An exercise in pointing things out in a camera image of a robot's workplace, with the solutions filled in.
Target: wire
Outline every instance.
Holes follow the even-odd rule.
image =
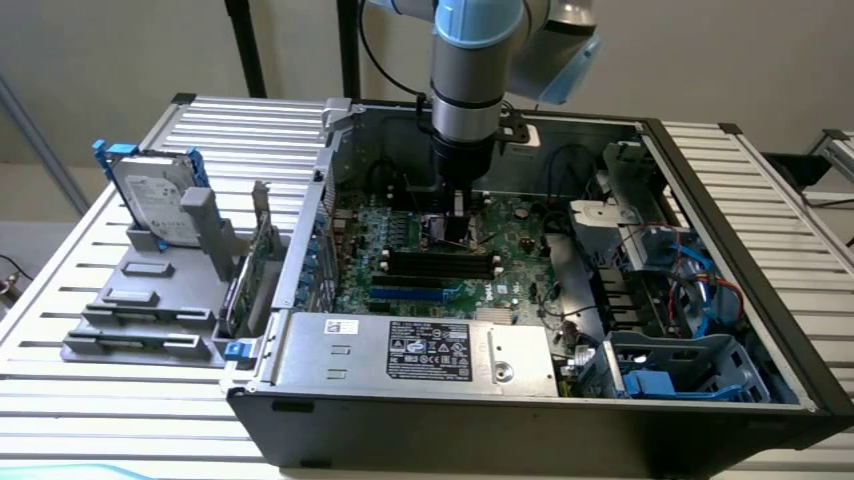
[[[674,274],[676,271],[680,270],[680,266],[682,265],[682,259],[680,259],[676,263],[674,263]],[[674,308],[673,308],[673,299],[676,297],[674,293],[677,290],[677,282],[673,282],[673,285],[670,286],[670,293],[668,294],[668,322],[670,323],[670,325],[673,326],[673,312],[674,312]]]
[[[508,107],[508,113],[517,113],[517,107],[508,100],[502,100],[502,105]]]
[[[556,150],[549,154],[549,161],[548,161],[548,164],[549,164],[549,173],[548,173],[548,179],[546,179],[546,184],[548,184],[548,185],[546,185],[546,187],[548,187],[548,188],[546,188],[546,202],[549,202],[549,201],[552,200],[552,184],[553,184],[553,173],[554,173],[553,171],[554,171],[554,164],[556,164],[556,160],[557,160],[557,158],[558,158],[558,154],[560,154],[564,150],[568,150],[568,149],[572,149],[572,148],[581,149],[582,151],[585,151],[585,152],[590,155],[590,158],[592,158],[592,159],[594,159],[594,162],[596,162],[597,155],[596,155],[596,154],[590,151],[590,149],[589,149],[585,145],[582,145],[581,143],[568,143],[568,144],[562,145],[561,147],[558,147],[558,148],[557,148],[557,149],[556,149]],[[576,173],[576,171],[574,171],[574,169],[573,169],[572,165],[573,165],[573,164],[572,164],[570,162],[568,162],[568,170],[573,170],[573,173]]]
[[[552,317],[558,317],[558,318],[561,318],[562,321],[568,321],[566,320],[568,317],[572,317],[573,315],[578,315],[580,313],[586,312],[588,310],[593,310],[594,308],[612,308],[612,305],[598,305],[597,304],[597,305],[588,305],[586,307],[578,308],[578,309],[576,309],[576,310],[573,310],[572,312],[568,312],[568,313],[553,312],[552,310],[549,310],[549,308],[546,308],[546,299],[549,298],[549,295],[554,291],[556,287],[558,287],[560,285],[561,285],[561,283],[556,282],[556,284],[552,286],[552,288],[546,292],[546,295],[544,295],[544,297],[541,298],[540,308],[546,313],[546,315],[549,315]]]
[[[380,70],[380,73],[384,74],[384,77],[386,77],[386,80],[389,80],[389,82],[396,87],[398,87],[401,90],[404,90],[410,95],[416,95],[416,96],[425,95],[422,92],[420,92],[418,90],[408,87],[406,85],[404,85],[404,83],[401,83],[398,80],[396,80],[396,78],[386,71],[384,66],[380,64],[380,60],[377,60],[377,57],[374,56],[374,51],[372,50],[372,46],[369,45],[368,37],[365,36],[365,5],[366,4],[368,4],[368,0],[362,0],[362,3],[360,4],[360,39],[362,40],[362,47],[365,48],[365,53],[369,54],[369,58],[372,59],[372,63],[377,67],[377,70]]]
[[[724,280],[722,278],[714,278],[714,277],[709,277],[709,275],[698,275],[697,276],[697,280],[704,282],[704,283],[709,283],[710,285],[721,285],[724,288],[727,288],[728,290],[731,290],[735,294],[736,297],[739,299],[739,309],[737,309],[737,313],[736,313],[736,319],[739,320],[740,318],[743,318],[743,315],[745,314],[745,294],[743,293],[741,288],[739,288],[739,285],[736,285],[733,282]]]
[[[702,308],[697,308],[698,305],[702,304],[702,296],[701,294],[697,292],[697,288],[694,288],[694,285],[692,285],[692,282],[688,278],[677,275],[674,272],[670,271],[662,271],[661,272],[668,278],[670,278],[670,280],[674,281],[674,283],[678,285],[678,288],[685,289],[685,292],[689,294],[689,299],[692,300],[692,306],[696,307],[696,311],[700,312],[702,311]]]
[[[664,227],[664,228],[670,228],[673,229],[673,231],[677,233],[677,244],[680,244],[680,230],[677,230],[677,228],[673,225],[669,225],[665,222],[650,222],[650,223],[645,223],[644,225],[638,225],[638,229],[632,232],[629,234],[629,236],[626,238],[624,238],[620,243],[617,244],[617,246],[614,247],[614,251],[612,252],[612,260],[609,261],[609,265],[614,265],[614,260],[617,260],[617,254],[620,252],[620,247],[622,247],[626,242],[632,239],[632,237],[634,237],[640,232],[646,231],[648,228],[650,227]]]
[[[13,260],[13,257],[9,257],[7,255],[0,254],[0,258],[5,259],[7,262],[10,262],[13,266],[18,269],[21,274],[33,282],[33,276],[25,271],[22,266],[18,264],[18,262]]]

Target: green circuit board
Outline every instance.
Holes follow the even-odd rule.
[[[494,308],[506,309],[517,324],[541,325],[532,284],[537,285],[540,295],[546,294],[554,273],[549,254],[540,244],[544,217],[533,211],[534,200],[493,195],[490,204],[477,214],[474,241],[469,245],[452,245],[425,240],[420,213],[396,211],[385,199],[344,194],[336,215],[342,265],[336,312],[378,314],[372,304],[389,303],[389,311],[381,314],[474,318],[480,308]],[[497,254],[504,271],[493,280],[448,279],[445,302],[378,300],[370,296],[372,277],[384,274],[381,262],[386,247],[401,252]]]

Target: metal rail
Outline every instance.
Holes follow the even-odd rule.
[[[287,232],[322,147],[324,104],[198,98],[174,106],[146,146],[206,156],[218,201],[251,228],[254,178],[271,181]],[[847,390],[854,395],[854,277],[833,239],[787,201],[747,140],[717,125],[668,124],[725,216]],[[0,322],[0,466],[109,463],[173,479],[281,479],[222,400],[215,369],[63,363],[66,332],[127,248],[130,216],[109,188]],[[840,480],[854,474],[854,435],[767,451],[722,480]],[[325,478],[404,478],[324,472]]]
[[[57,158],[54,149],[45,139],[37,123],[33,121],[33,118],[30,118],[30,114],[27,113],[27,110],[25,110],[25,106],[18,101],[15,92],[13,92],[13,88],[7,84],[3,75],[0,75],[0,105],[3,105],[6,111],[10,113],[10,117],[13,118],[22,135],[27,139],[34,152],[39,155],[45,169],[54,179],[54,183],[57,183],[57,186],[63,192],[71,208],[75,209],[78,215],[83,216],[86,211],[90,209],[90,201],[86,199],[86,195],[78,185],[75,177],[71,176],[63,162]]]

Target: capacitor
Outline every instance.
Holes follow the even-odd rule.
[[[529,217],[532,216],[532,212],[529,212],[529,209],[525,207],[518,207],[514,211],[513,211],[513,216],[517,220],[528,220]]]

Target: motherboard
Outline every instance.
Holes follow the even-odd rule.
[[[542,325],[541,301],[557,298],[545,216],[533,197],[489,195],[461,243],[433,234],[441,216],[397,210],[378,195],[342,195],[336,312]]]

